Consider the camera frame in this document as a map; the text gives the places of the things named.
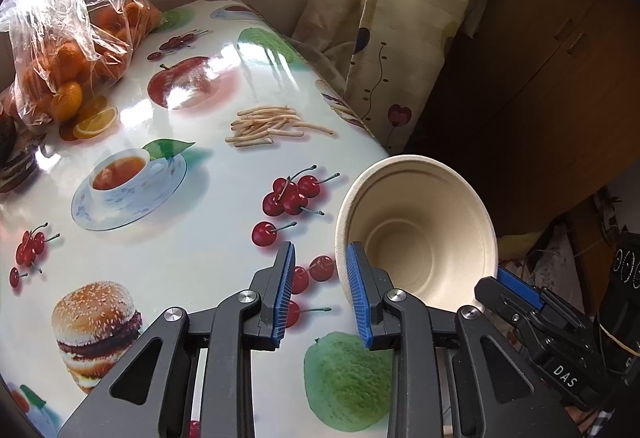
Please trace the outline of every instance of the cabinet door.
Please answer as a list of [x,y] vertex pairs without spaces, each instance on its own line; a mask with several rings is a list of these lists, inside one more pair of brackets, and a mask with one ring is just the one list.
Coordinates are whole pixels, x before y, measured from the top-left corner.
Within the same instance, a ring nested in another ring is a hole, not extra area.
[[640,157],[640,7],[597,0],[524,90],[453,161],[500,234],[524,233]]
[[522,90],[594,1],[489,0],[475,38],[456,37],[411,149],[446,160]]

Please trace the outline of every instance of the blue gripper pad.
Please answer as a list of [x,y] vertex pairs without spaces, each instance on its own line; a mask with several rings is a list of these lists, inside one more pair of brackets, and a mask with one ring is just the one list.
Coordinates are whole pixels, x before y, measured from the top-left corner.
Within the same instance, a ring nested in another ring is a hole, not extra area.
[[373,344],[373,331],[371,330],[371,311],[367,289],[362,278],[361,266],[368,265],[358,262],[353,243],[347,247],[347,278],[351,290],[351,300],[353,301],[353,312],[356,316],[356,324],[360,339],[367,349]]
[[296,250],[289,244],[287,255],[282,267],[282,275],[278,284],[276,299],[273,304],[273,344],[280,347],[280,341],[284,337],[284,330],[287,325],[287,315],[289,314],[289,300],[293,290],[293,272],[296,268]]
[[527,283],[511,274],[511,272],[506,269],[498,267],[497,279],[498,283],[507,287],[517,296],[522,297],[527,303],[538,310],[542,310],[542,307],[545,306],[545,304],[540,301],[540,295],[534,288],[531,288]]

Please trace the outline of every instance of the beige curtain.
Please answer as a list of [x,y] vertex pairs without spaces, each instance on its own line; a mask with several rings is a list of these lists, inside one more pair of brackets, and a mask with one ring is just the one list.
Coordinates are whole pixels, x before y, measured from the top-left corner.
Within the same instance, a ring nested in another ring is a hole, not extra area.
[[337,69],[327,79],[387,151],[399,153],[424,108],[468,3],[308,0],[293,38],[303,43],[296,46],[312,64],[313,54],[321,53],[322,67]]

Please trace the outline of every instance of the paper bowl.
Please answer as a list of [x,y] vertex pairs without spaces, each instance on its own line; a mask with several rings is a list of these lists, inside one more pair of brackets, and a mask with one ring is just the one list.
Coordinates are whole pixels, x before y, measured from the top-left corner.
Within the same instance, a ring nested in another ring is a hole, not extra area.
[[338,214],[335,257],[351,302],[346,249],[364,245],[372,267],[428,306],[455,312],[476,301],[481,277],[497,272],[494,227],[484,204],[455,171],[419,155],[399,155],[364,171]]

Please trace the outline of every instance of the tea saucer print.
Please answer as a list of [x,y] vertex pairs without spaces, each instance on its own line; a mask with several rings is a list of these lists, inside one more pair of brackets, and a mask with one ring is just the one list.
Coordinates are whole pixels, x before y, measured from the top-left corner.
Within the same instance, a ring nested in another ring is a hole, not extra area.
[[89,191],[89,177],[85,178],[71,200],[71,217],[88,231],[110,231],[130,224],[158,209],[182,183],[187,163],[182,155],[169,160],[168,177],[158,187],[149,187],[140,198],[124,209],[106,209],[97,205]]

